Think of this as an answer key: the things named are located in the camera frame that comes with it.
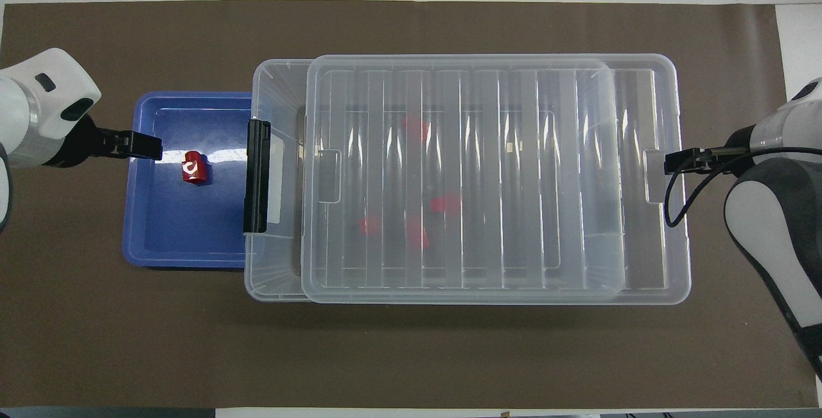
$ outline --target blue tray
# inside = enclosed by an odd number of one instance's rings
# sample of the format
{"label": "blue tray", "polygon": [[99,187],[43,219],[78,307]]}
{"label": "blue tray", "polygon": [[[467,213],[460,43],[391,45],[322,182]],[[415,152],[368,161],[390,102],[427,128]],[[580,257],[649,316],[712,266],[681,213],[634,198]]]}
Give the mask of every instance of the blue tray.
{"label": "blue tray", "polygon": [[[162,139],[162,160],[128,166],[123,255],[154,268],[243,268],[243,196],[252,96],[246,92],[151,92],[137,101],[134,130]],[[182,181],[182,158],[205,155],[209,180]]]}

